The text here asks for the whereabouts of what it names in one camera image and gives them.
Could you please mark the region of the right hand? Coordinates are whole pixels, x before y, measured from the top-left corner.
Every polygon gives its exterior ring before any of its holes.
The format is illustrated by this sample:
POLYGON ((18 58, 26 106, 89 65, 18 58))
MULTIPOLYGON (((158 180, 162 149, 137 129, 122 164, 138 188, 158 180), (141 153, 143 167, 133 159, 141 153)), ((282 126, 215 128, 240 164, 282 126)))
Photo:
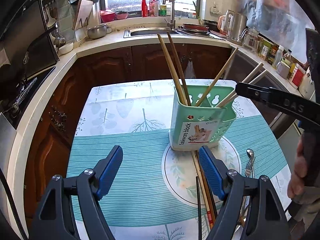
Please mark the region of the right hand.
POLYGON ((303 178, 307 174, 308 165, 306 163, 306 159, 303 156, 303 150, 304 146, 302 138, 300 138, 297 145, 294 169, 291 173, 291 179, 287 187, 287 195, 291 199, 293 199, 297 195, 302 194, 304 191, 303 178))

